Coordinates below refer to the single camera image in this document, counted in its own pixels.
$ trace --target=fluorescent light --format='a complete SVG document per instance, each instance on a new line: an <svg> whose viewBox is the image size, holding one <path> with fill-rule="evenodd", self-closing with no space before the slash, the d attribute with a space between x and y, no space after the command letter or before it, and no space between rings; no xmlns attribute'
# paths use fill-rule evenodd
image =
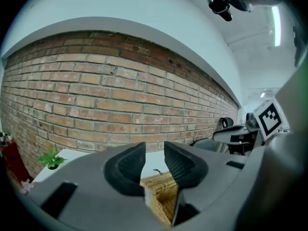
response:
<svg viewBox="0 0 308 231"><path fill-rule="evenodd" d="M274 25L275 25L275 46L280 46L281 42L281 21L280 21L280 12L277 6L271 8L274 16Z"/></svg>

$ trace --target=black camera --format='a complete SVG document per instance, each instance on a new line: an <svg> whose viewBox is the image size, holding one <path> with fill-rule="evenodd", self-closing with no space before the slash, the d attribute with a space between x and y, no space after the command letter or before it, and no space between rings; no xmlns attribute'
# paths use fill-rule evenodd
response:
<svg viewBox="0 0 308 231"><path fill-rule="evenodd" d="M225 21L231 21L230 5L225 0L207 0L208 6L215 14L219 14Z"/></svg>

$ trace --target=green plant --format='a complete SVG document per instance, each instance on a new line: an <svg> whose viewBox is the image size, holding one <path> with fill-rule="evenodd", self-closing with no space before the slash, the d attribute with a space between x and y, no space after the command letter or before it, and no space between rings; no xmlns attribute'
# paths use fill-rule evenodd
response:
<svg viewBox="0 0 308 231"><path fill-rule="evenodd" d="M54 167L56 165L60 165L63 163L66 159L57 156L57 152L54 148L50 148L48 153L44 153L43 156L39 157L38 161L41 164L47 165L47 167Z"/></svg>

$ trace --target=white table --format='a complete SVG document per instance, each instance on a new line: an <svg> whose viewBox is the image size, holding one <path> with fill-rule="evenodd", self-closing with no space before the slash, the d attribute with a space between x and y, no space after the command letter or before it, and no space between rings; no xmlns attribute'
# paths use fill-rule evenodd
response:
<svg viewBox="0 0 308 231"><path fill-rule="evenodd" d="M76 158L79 158L81 156L88 155L89 153L86 152L79 152L74 151L71 149L63 149L58 153L58 156L63 157L66 159L64 163L60 164L56 169L50 170L47 166L43 168L43 170L35 177L33 182L39 182L43 181L46 178L48 178L53 173L57 172L59 169L61 169L64 165L68 164L69 162L75 160ZM141 172L141 178L145 178L148 176L157 175L157 171L153 171L153 169L156 168L161 172L169 171L167 168L167 165L165 164L165 156L164 151L159 152L151 152L145 154L145 165Z"/></svg>
<svg viewBox="0 0 308 231"><path fill-rule="evenodd" d="M50 175L53 173L57 172L59 169L61 169L64 165L68 164L69 162L75 160L76 158L79 158L84 155L88 155L89 153L86 152L79 152L79 151L74 151L71 149L62 149L57 156L63 157L66 159L62 164L60 164L56 169L50 170L47 166L43 168L43 170L35 177L33 182L39 182L43 181L46 178L48 178Z"/></svg>

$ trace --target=woven basket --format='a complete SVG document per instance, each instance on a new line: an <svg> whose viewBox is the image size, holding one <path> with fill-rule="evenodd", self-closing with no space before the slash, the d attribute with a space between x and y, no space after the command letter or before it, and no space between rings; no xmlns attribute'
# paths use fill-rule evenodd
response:
<svg viewBox="0 0 308 231"><path fill-rule="evenodd" d="M178 186L170 172L141 179L140 185L145 188L148 206L166 226L171 227L176 204Z"/></svg>

